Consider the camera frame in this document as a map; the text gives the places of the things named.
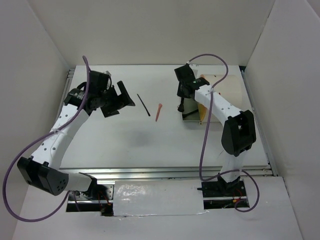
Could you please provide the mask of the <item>olive bottom drawer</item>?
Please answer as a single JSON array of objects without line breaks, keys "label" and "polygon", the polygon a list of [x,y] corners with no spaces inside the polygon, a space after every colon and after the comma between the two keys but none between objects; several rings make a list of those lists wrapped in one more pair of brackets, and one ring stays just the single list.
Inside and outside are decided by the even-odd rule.
[{"label": "olive bottom drawer", "polygon": [[184,112],[179,113],[183,122],[198,123],[200,121],[198,103],[191,98],[184,98]]}]

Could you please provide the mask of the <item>yellow drawer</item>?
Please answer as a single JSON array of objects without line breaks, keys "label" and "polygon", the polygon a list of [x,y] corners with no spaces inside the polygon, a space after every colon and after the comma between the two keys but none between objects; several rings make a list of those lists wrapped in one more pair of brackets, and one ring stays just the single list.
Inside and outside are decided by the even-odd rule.
[{"label": "yellow drawer", "polygon": [[200,103],[197,104],[197,108],[198,108],[198,113],[199,113],[199,120],[202,122],[206,118],[207,108]]}]

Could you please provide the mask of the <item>coral orange makeup applicator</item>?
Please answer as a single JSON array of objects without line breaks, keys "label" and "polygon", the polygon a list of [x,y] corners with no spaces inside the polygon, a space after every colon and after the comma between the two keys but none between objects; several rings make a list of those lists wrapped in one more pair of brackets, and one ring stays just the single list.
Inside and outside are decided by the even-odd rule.
[{"label": "coral orange makeup applicator", "polygon": [[161,103],[158,104],[158,109],[157,109],[157,113],[156,113],[156,117],[155,117],[155,121],[157,122],[158,119],[159,119],[159,115],[160,115],[160,112],[161,112],[161,109],[162,109],[163,105]]}]

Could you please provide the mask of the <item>thin black eyeliner stick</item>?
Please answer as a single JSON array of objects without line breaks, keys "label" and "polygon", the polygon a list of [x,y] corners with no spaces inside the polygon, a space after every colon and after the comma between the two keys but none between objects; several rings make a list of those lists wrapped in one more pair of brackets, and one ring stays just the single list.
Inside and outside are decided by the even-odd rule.
[{"label": "thin black eyeliner stick", "polygon": [[137,97],[139,98],[139,100],[140,100],[140,102],[141,102],[142,106],[144,107],[144,109],[145,109],[145,111],[146,111],[147,115],[148,115],[149,117],[151,117],[151,114],[150,114],[150,112],[149,112],[149,110],[148,110],[147,106],[146,106],[146,105],[145,105],[145,103],[143,102],[142,98],[140,97],[140,95],[139,95],[138,93],[137,93],[136,95],[137,95]]}]

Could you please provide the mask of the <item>black brush diagonal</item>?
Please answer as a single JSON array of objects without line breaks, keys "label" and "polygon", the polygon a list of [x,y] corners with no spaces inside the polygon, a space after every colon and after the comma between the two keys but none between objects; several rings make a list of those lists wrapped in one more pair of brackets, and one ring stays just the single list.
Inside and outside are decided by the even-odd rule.
[{"label": "black brush diagonal", "polygon": [[185,111],[184,101],[185,101],[185,98],[184,98],[184,97],[181,97],[181,98],[180,98],[179,106],[178,106],[178,108],[177,108],[177,110],[178,110],[180,113],[183,113],[183,112]]}]

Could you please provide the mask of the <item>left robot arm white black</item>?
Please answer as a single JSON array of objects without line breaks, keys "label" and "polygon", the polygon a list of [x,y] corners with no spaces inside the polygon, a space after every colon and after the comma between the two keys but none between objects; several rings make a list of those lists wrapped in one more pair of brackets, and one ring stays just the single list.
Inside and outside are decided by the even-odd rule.
[{"label": "left robot arm white black", "polygon": [[80,127],[92,112],[100,109],[105,118],[119,114],[126,106],[134,106],[122,81],[117,82],[120,94],[111,83],[109,72],[89,72],[89,82],[82,82],[70,90],[64,99],[61,112],[52,134],[45,137],[30,157],[20,157],[17,167],[31,186],[51,195],[63,191],[79,191],[86,199],[95,198],[105,187],[87,173],[63,173],[59,169],[63,157]]}]

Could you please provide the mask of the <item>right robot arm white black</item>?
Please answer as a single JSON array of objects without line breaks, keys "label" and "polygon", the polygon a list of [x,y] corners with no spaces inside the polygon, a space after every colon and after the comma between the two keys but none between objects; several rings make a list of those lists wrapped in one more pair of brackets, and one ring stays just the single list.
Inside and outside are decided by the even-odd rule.
[{"label": "right robot arm white black", "polygon": [[208,117],[215,116],[223,126],[221,144],[227,153],[227,159],[220,173],[215,177],[204,178],[202,182],[216,179],[216,189],[228,196],[240,181],[240,170],[245,153],[256,142],[254,115],[250,110],[243,111],[217,93],[215,84],[210,84],[204,77],[196,78],[187,63],[174,70],[178,80],[177,95],[184,99],[192,99],[208,110]]}]

